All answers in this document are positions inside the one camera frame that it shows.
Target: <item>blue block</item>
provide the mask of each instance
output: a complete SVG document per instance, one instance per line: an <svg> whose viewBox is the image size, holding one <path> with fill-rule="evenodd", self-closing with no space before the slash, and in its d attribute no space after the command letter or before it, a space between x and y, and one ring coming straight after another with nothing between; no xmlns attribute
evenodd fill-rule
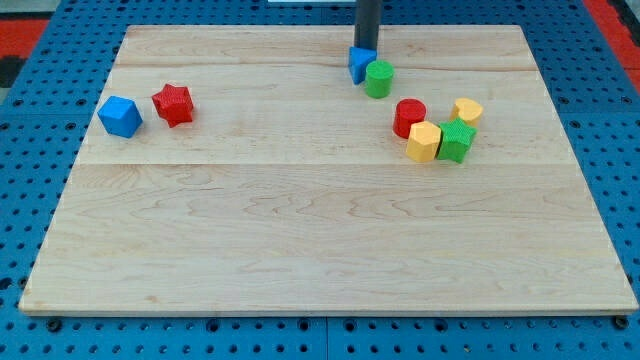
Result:
<svg viewBox="0 0 640 360"><path fill-rule="evenodd" d="M98 117L109 134L131 138L142 124L133 100L111 96L98 110Z"/></svg>
<svg viewBox="0 0 640 360"><path fill-rule="evenodd" d="M378 52L375 50L361 49L357 47L349 48L349 72L354 85L364 81L367 65L376 60Z"/></svg>

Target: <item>wood grain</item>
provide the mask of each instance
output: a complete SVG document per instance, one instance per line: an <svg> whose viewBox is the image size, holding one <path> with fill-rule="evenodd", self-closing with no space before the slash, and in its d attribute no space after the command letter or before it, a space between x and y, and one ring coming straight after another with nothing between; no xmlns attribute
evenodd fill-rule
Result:
<svg viewBox="0 0 640 360"><path fill-rule="evenodd" d="M510 316L638 304L521 30L384 27L392 95L346 69L349 27L134 26L20 308L69 316ZM187 85L169 130L149 96ZM416 164L403 97L485 107L464 164Z"/></svg>

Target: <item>green block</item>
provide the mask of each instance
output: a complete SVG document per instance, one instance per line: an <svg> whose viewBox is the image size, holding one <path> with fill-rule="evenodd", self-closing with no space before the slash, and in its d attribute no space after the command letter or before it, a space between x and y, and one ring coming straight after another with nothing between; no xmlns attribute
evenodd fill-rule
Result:
<svg viewBox="0 0 640 360"><path fill-rule="evenodd" d="M476 130L465 124L460 118L439 125L442 130L442 143L438 152L438 160L453 160L458 164L464 161L467 151L471 148Z"/></svg>
<svg viewBox="0 0 640 360"><path fill-rule="evenodd" d="M367 65L364 91L374 99L387 97L391 93L391 81L393 80L393 65L376 60Z"/></svg>

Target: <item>plastic block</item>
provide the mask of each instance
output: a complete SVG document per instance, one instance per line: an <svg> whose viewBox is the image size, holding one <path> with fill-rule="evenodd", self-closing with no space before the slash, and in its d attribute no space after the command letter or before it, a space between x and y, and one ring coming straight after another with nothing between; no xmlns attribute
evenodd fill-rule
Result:
<svg viewBox="0 0 640 360"><path fill-rule="evenodd" d="M378 57L375 50L361 49L354 46L349 48L349 72L354 85L364 81L367 65L374 62Z"/></svg>
<svg viewBox="0 0 640 360"><path fill-rule="evenodd" d="M391 93L393 65L384 60L376 60L367 65L365 92L374 99L381 99Z"/></svg>
<svg viewBox="0 0 640 360"><path fill-rule="evenodd" d="M436 158L442 130L429 121L422 121L411 125L409 141L407 142L407 156L417 162L427 162Z"/></svg>
<svg viewBox="0 0 640 360"><path fill-rule="evenodd" d="M151 99L158 115L167 121L169 127L193 121L191 117L193 102L186 86L165 84L162 91L153 95Z"/></svg>
<svg viewBox="0 0 640 360"><path fill-rule="evenodd" d="M411 124L424 121L427 107L418 99L403 99L396 105L393 132L401 138L408 138Z"/></svg>
<svg viewBox="0 0 640 360"><path fill-rule="evenodd" d="M142 117L133 100L111 96L98 110L98 117L109 134L131 138Z"/></svg>
<svg viewBox="0 0 640 360"><path fill-rule="evenodd" d="M459 164L462 163L478 130L467 125L460 118L440 124L440 129L442 130L442 143L437 155L438 160L453 160Z"/></svg>
<svg viewBox="0 0 640 360"><path fill-rule="evenodd" d="M482 105L478 104L476 101L468 98L458 98L453 105L453 110L451 110L449 120L460 118L467 125L478 127L478 122L480 122L483 112L484 109L482 108Z"/></svg>

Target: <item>yellow hexagon block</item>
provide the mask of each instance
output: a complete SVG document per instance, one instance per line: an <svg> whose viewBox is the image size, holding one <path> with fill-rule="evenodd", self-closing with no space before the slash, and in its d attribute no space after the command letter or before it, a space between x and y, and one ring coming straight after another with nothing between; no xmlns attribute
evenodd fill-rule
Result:
<svg viewBox="0 0 640 360"><path fill-rule="evenodd" d="M468 98L458 98L453 105L453 110L451 110L449 120L460 118L467 125L477 127L483 111L484 109L482 108L482 105L478 104L476 101Z"/></svg>
<svg viewBox="0 0 640 360"><path fill-rule="evenodd" d="M411 125L407 156L417 162L427 162L436 158L442 139L442 130L428 121Z"/></svg>

